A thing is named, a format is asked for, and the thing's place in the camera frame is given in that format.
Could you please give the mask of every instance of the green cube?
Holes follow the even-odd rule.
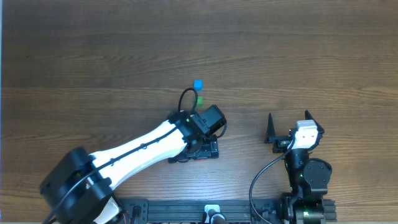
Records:
[[[198,96],[197,106],[203,106],[203,96]]]

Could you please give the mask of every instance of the blue cube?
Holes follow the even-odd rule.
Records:
[[[193,88],[196,91],[201,91],[203,89],[203,80],[195,80],[193,82]]]

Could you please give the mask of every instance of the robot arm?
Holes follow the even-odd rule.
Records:
[[[176,111],[150,133],[121,146],[90,155],[69,152],[40,185],[40,194],[62,224],[115,223],[123,206],[113,190],[142,169],[181,153],[193,154],[226,124],[213,105],[202,114]]]

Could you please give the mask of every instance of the wooden table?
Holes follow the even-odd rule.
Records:
[[[268,113],[287,134],[310,110],[338,219],[398,219],[397,1],[5,0],[2,53],[4,222],[42,221],[39,184],[68,151],[154,129],[194,79],[229,122],[220,158],[159,162],[120,197],[247,200],[277,156]],[[280,162],[254,197],[286,191]]]

